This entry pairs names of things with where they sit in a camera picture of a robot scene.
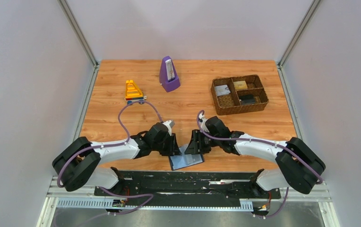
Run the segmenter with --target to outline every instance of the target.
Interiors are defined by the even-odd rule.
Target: wooden table
[[[81,136],[90,141],[121,140],[126,133],[117,117],[125,102],[125,81],[132,79],[147,95],[147,101],[158,109],[163,120],[174,120],[178,145],[189,143],[191,130],[197,129],[196,115],[205,110],[207,118],[215,116],[210,93],[215,78],[258,74],[268,95],[269,103],[264,111],[220,116],[230,130],[238,130],[255,137],[270,140],[289,140],[296,136],[291,115],[285,99],[274,61],[201,61],[174,60],[180,77],[180,87],[166,93],[160,86],[158,74],[161,61],[102,61],[97,75]],[[157,115],[149,105],[135,104],[125,110],[121,120],[131,135],[149,130],[158,122]],[[182,169],[182,171],[236,171],[255,172],[272,169],[275,164],[251,156],[227,154],[213,148],[204,155],[205,162]],[[129,160],[117,160],[103,164],[119,170],[166,170],[170,171],[168,157],[158,152]]]

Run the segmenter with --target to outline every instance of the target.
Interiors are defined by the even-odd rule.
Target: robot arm
[[[284,148],[292,150],[318,175],[326,168],[322,160],[299,138],[272,141],[252,137],[241,131],[230,131],[218,117],[206,119],[202,113],[198,116],[198,122],[204,132],[193,130],[185,154],[204,154],[211,147],[219,146],[227,153],[255,156],[278,164],[279,169],[261,169],[252,177],[255,191],[291,186],[303,194],[310,193],[318,178]]]
[[[153,150],[162,156],[180,155],[176,135],[172,133],[173,126],[173,121],[157,123],[149,131],[133,135],[129,140],[90,142],[86,137],[79,137],[54,159],[52,166],[59,174],[72,156],[82,149],[90,148],[79,155],[83,159],[77,157],[67,165],[61,177],[62,184],[68,192],[84,185],[111,189],[121,180],[120,173],[115,168],[97,166],[119,159],[148,156]]]

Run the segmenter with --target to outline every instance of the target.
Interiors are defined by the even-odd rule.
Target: metal frame
[[[77,122],[77,126],[75,129],[74,135],[73,135],[73,140],[75,140],[79,137],[80,131],[82,130],[83,121],[85,120],[86,111],[87,111],[87,108],[89,107],[90,98],[92,96],[95,80],[97,79],[97,73],[98,73],[99,69],[100,69],[100,64],[95,66],[92,77],[90,78],[90,83],[87,88],[86,96],[83,100],[82,111],[80,112],[79,121]]]
[[[80,30],[79,25],[77,24],[75,17],[73,16],[73,13],[67,3],[66,0],[58,0],[58,3],[61,5],[62,11],[64,12],[65,16],[68,19],[68,22],[73,28],[73,31],[75,32],[77,38],[80,41],[80,44],[82,45],[83,49],[86,52],[87,57],[91,61],[91,63],[94,65],[94,67],[97,67],[98,61],[96,60],[92,49],[90,48],[89,44],[87,43],[85,36],[82,33],[82,30]]]
[[[300,39],[301,34],[306,29],[307,24],[310,22],[312,16],[314,15],[315,11],[317,10],[319,4],[322,0],[313,0],[311,3],[309,10],[307,10],[306,15],[304,15],[303,20],[301,21],[296,33],[294,34],[291,42],[289,43],[288,47],[286,48],[281,60],[279,61],[278,65],[282,68],[285,65],[285,62],[288,60],[289,55],[291,54],[293,48],[295,47],[296,43]]]
[[[84,99],[84,105],[82,108],[82,112],[81,112],[76,130],[74,132],[74,139],[75,139],[79,136],[82,125],[83,125],[87,107],[88,107],[88,104],[89,104],[89,101],[91,98],[91,93],[93,91],[93,87],[94,87],[97,73],[99,70],[99,62],[95,59],[90,46],[87,44],[87,41],[86,41],[85,37],[83,36],[83,33],[81,32],[80,27],[78,26],[66,0],[58,0],[58,2],[60,3],[62,10],[64,11],[65,15],[67,16],[68,21],[71,24],[72,28],[74,29],[76,35],[78,36],[78,39],[81,42],[88,58],[90,59],[91,63],[95,67],[93,75],[90,80],[90,84],[89,84],[89,87],[87,90],[86,97]],[[306,15],[304,16],[302,22],[300,23],[299,28],[297,29],[297,31],[294,34],[292,40],[290,41],[288,47],[286,48],[281,60],[277,64],[279,76],[280,76],[281,83],[282,83],[282,86],[284,89],[288,107],[291,112],[293,124],[294,124],[295,130],[296,130],[297,136],[299,138],[303,138],[303,134],[300,129],[299,118],[296,115],[296,110],[294,107],[293,99],[291,98],[290,93],[289,93],[289,86],[288,86],[287,80],[285,79],[283,66],[285,65],[286,61],[288,60],[293,48],[297,44],[301,34],[303,33],[303,31],[305,30],[310,19],[314,15],[320,2],[321,2],[321,0],[313,0]],[[101,197],[94,196],[94,187],[82,187],[79,190],[76,190],[75,192],[67,192],[63,188],[58,188],[56,181],[57,181],[57,177],[53,177],[50,188],[47,192],[47,196],[46,196],[46,199],[44,202],[42,212],[40,214],[40,217],[39,217],[39,220],[37,223],[38,227],[49,227],[51,225],[53,217],[54,217],[54,212],[55,212],[55,209],[57,208],[58,204],[78,205],[78,203],[75,203],[76,201],[78,201],[80,203],[82,203],[83,201],[95,201],[95,202],[100,202],[101,204],[103,204],[104,202],[107,202],[106,201],[107,199],[110,199],[110,200],[120,199],[120,198],[115,198],[115,197],[101,198]],[[282,196],[284,196],[285,188],[280,189],[280,193]],[[266,201],[266,200],[251,199],[247,202],[263,202],[263,201]],[[332,200],[329,195],[329,191],[328,191],[328,188],[327,188],[327,185],[325,182],[320,185],[316,185],[309,195],[303,195],[301,193],[296,192],[293,189],[290,189],[288,201],[290,201],[290,202],[294,202],[294,201],[318,202],[318,205],[321,209],[321,215],[322,215],[322,219],[324,221],[325,226],[326,227],[339,227],[339,222],[338,222],[338,219],[337,219],[337,216],[335,213],[335,209],[334,209],[334,206],[333,206],[333,203],[332,203]],[[82,207],[101,208],[101,204],[100,205],[95,205],[95,203],[93,203],[93,204],[94,205],[92,206],[91,203],[82,203]],[[147,210],[201,210],[201,209],[202,210],[206,210],[206,209],[208,209],[208,210],[224,210],[223,208],[221,208],[221,209],[218,209],[218,208],[196,209],[196,208],[187,208],[187,207],[154,207],[154,206],[145,206],[144,209],[147,209]],[[226,209],[226,210],[243,211],[243,208],[236,209],[236,210],[235,209]]]
[[[57,208],[92,208],[92,209],[113,209],[113,201],[115,197],[99,197],[99,198],[60,198]],[[240,199],[240,207],[174,207],[174,206],[143,206],[140,210],[193,210],[193,211],[254,211],[253,202]],[[122,210],[131,210],[137,206],[131,205],[121,207]]]

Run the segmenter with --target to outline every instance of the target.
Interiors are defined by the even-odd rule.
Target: brown woven basket
[[[247,89],[236,91],[233,83],[235,81],[243,80],[246,81]],[[224,96],[217,96],[214,87],[225,84],[228,86],[231,93]],[[262,111],[268,103],[268,97],[258,75],[213,79],[211,94],[213,96],[215,110],[218,115]],[[251,105],[241,105],[239,96],[249,94],[254,96],[256,103]]]

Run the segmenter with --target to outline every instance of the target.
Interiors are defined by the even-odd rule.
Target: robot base
[[[128,187],[130,195],[154,194],[149,206],[239,207],[239,199],[268,199],[268,192],[257,195],[250,178],[254,173],[205,172],[141,172],[121,171],[124,181],[113,193]],[[96,196],[107,196],[96,188]],[[271,191],[272,199],[279,199],[279,190]],[[139,205],[145,198],[130,199],[127,205]]]

